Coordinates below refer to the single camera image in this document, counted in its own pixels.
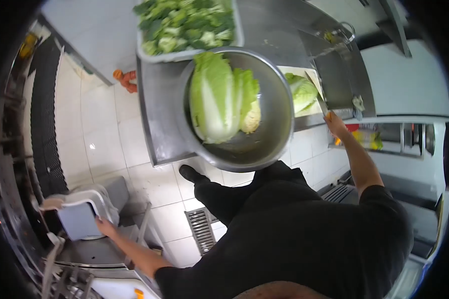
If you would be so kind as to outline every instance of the chef's knife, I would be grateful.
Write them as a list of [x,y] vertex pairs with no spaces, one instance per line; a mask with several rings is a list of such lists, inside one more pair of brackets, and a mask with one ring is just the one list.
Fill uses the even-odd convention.
[[305,72],[305,73],[306,73],[306,78],[307,78],[309,81],[311,81],[311,83],[312,83],[312,84],[316,87],[316,89],[318,90],[318,93],[317,93],[317,96],[316,96],[317,102],[318,102],[319,106],[321,107],[321,111],[323,111],[323,115],[324,115],[324,116],[327,116],[327,115],[328,115],[328,112],[329,112],[328,106],[326,105],[326,103],[324,102],[323,98],[321,97],[321,94],[319,93],[319,89],[318,89],[318,87],[316,86],[316,84],[314,84],[314,82],[311,80],[311,77],[308,75],[308,73],[307,73],[307,72]]

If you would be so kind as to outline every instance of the black pants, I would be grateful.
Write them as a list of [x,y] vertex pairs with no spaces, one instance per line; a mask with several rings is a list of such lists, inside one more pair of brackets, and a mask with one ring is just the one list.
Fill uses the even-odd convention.
[[243,187],[227,187],[214,182],[195,184],[195,197],[226,226],[242,208],[246,200],[261,186],[273,180],[292,181],[308,186],[299,168],[290,169],[282,161],[255,172],[253,181]]

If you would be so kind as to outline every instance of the hand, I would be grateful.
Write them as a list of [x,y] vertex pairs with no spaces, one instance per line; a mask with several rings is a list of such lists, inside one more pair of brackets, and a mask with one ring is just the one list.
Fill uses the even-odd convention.
[[346,125],[341,118],[337,116],[333,111],[330,111],[327,116],[324,117],[324,121],[328,125],[329,131],[335,137],[342,139],[345,134],[348,134]]
[[100,220],[99,217],[95,217],[95,223],[98,226],[98,230],[107,237],[113,239],[118,235],[115,226],[107,219]]

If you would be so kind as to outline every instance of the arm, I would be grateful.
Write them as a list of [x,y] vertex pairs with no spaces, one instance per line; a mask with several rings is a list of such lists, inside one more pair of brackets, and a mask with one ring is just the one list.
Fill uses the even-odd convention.
[[331,133],[341,139],[344,144],[347,158],[349,159],[349,166],[351,167],[351,174],[354,184],[358,189],[359,197],[369,186],[379,185],[384,187],[376,165],[371,157],[369,157],[366,150],[347,130],[346,125],[341,118],[334,112],[330,112],[327,117],[324,117],[324,120],[326,121],[326,124],[328,124]]
[[121,236],[108,220],[95,219],[98,229],[108,236],[115,244],[129,256],[134,264],[148,277],[155,278],[155,272],[163,267],[173,267],[167,260],[156,254],[150,248],[138,245],[136,242]]

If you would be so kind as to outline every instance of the black shirt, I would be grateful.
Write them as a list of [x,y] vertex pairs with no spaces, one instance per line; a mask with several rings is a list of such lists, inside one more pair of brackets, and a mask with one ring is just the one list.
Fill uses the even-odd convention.
[[164,267],[155,278],[165,299],[230,299],[272,281],[334,299],[383,298],[411,247],[407,214],[384,187],[366,188],[351,205],[274,181],[249,197],[195,266]]

